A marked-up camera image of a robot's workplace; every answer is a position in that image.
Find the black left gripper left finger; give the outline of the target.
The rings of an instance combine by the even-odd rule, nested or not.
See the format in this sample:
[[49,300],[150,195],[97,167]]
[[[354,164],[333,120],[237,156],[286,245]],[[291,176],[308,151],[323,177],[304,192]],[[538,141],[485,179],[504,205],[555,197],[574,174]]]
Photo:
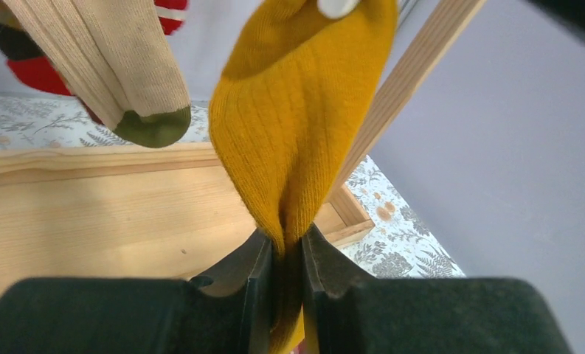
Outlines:
[[190,280],[36,277],[0,297],[0,353],[266,353],[262,232]]

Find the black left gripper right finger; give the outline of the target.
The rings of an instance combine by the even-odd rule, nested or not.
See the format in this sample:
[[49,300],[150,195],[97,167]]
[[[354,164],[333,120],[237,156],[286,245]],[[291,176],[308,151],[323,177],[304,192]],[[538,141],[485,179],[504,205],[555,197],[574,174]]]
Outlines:
[[316,227],[302,238],[309,353],[569,353],[541,294],[513,278],[379,279]]

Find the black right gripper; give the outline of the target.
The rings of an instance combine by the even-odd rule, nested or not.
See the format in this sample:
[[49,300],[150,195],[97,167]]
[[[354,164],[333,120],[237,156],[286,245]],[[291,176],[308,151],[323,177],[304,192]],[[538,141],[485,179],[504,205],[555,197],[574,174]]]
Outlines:
[[585,43],[585,0],[528,0]]

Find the wooden hanger stand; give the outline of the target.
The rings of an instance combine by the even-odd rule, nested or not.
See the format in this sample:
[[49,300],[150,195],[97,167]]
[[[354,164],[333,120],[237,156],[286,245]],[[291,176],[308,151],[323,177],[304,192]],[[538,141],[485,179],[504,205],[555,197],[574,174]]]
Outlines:
[[194,103],[177,143],[131,144],[72,97],[0,92],[0,297],[32,277],[182,278],[256,223]]

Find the mustard yellow sock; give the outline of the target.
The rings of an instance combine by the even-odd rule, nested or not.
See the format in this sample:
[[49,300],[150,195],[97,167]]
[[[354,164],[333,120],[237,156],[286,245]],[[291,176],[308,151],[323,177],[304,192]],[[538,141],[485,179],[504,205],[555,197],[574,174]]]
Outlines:
[[397,24],[395,1],[361,1],[338,20],[315,1],[265,1],[210,100],[215,152],[273,245],[270,353],[300,340],[300,240],[364,121]]

